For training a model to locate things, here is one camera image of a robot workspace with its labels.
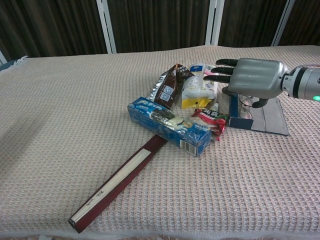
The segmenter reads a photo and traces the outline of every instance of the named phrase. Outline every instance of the waffle knit fabric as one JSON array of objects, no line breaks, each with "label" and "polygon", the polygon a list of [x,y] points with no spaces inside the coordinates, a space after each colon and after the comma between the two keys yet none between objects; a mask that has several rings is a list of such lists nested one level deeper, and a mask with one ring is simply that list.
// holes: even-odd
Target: waffle knit fabric
[{"label": "waffle knit fabric", "polygon": [[[320,103],[279,96],[290,136],[227,128],[193,157],[167,143],[81,234],[68,218],[153,134],[127,104],[175,63],[320,63],[319,46],[27,58],[0,72],[0,237],[320,238]],[[218,102],[228,112],[228,98]],[[173,111],[189,117],[192,110]]]}]

